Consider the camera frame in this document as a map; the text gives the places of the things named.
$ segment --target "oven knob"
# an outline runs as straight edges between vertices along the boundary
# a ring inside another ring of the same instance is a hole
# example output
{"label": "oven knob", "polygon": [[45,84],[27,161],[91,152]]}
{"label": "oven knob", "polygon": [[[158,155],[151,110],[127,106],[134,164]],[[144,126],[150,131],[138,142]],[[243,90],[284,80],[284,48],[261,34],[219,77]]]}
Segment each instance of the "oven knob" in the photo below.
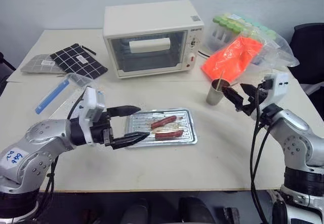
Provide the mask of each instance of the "oven knob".
{"label": "oven knob", "polygon": [[194,53],[189,53],[188,62],[194,62],[196,55]]}
{"label": "oven knob", "polygon": [[193,38],[192,41],[190,42],[190,48],[194,48],[194,46],[196,45],[196,39]]}

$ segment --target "oven door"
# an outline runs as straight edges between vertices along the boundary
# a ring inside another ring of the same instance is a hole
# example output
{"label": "oven door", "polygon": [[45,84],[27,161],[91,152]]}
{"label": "oven door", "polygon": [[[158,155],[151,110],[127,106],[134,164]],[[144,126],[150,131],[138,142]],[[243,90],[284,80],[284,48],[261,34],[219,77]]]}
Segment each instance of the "oven door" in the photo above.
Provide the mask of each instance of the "oven door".
{"label": "oven door", "polygon": [[111,39],[119,76],[181,69],[187,31]]}

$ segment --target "hot dog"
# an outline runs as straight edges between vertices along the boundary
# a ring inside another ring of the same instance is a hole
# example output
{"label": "hot dog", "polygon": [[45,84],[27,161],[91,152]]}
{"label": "hot dog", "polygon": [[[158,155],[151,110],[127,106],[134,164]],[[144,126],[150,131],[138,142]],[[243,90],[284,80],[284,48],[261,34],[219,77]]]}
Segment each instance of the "hot dog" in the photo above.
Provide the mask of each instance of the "hot dog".
{"label": "hot dog", "polygon": [[156,140],[164,140],[169,138],[180,137],[183,134],[183,130],[168,132],[168,133],[155,133]]}
{"label": "hot dog", "polygon": [[177,117],[175,115],[173,116],[170,116],[170,117],[167,117],[167,118],[164,118],[162,120],[159,120],[157,122],[154,122],[153,124],[151,124],[151,128],[152,129],[155,129],[155,128],[158,128],[160,126],[164,126],[168,123],[171,123],[173,121],[176,121]]}

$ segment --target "oven handle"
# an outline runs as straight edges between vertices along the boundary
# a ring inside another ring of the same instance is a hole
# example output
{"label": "oven handle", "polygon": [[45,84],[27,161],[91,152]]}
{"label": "oven handle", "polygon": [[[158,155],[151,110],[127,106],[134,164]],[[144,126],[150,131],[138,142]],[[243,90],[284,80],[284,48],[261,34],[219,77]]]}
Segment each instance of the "oven handle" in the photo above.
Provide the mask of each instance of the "oven handle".
{"label": "oven handle", "polygon": [[170,45],[170,38],[130,41],[130,49],[132,53],[165,51],[170,49]]}

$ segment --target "toaster oven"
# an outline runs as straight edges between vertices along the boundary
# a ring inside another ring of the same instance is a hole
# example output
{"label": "toaster oven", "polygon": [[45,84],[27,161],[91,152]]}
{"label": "toaster oven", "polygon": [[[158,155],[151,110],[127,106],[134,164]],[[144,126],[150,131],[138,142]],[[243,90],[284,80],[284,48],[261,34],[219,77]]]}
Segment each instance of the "toaster oven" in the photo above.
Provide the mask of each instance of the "toaster oven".
{"label": "toaster oven", "polygon": [[119,78],[194,67],[204,23],[190,1],[106,7],[103,38]]}

